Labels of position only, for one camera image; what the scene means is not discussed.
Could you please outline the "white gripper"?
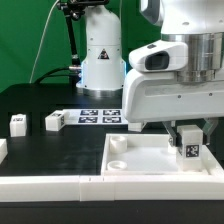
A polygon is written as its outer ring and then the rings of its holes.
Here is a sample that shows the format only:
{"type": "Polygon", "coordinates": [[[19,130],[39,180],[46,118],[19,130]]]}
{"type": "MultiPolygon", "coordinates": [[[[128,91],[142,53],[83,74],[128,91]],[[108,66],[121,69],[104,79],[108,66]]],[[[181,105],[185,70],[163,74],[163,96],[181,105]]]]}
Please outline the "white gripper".
{"type": "Polygon", "coordinates": [[[122,98],[122,110],[129,123],[159,122],[169,134],[172,147],[178,146],[176,122],[205,118],[203,144],[209,145],[211,135],[224,116],[224,81],[182,84],[174,72],[128,72],[122,98]]]}

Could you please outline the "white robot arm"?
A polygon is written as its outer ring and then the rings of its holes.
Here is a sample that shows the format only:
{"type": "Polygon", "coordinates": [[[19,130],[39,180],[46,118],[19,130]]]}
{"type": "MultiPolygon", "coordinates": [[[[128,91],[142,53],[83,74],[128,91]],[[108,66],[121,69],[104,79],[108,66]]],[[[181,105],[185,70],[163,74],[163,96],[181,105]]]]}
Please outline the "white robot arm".
{"type": "Polygon", "coordinates": [[[78,85],[123,93],[128,129],[224,117],[224,0],[128,0],[118,29],[102,6],[86,10],[87,55],[78,85]]]}

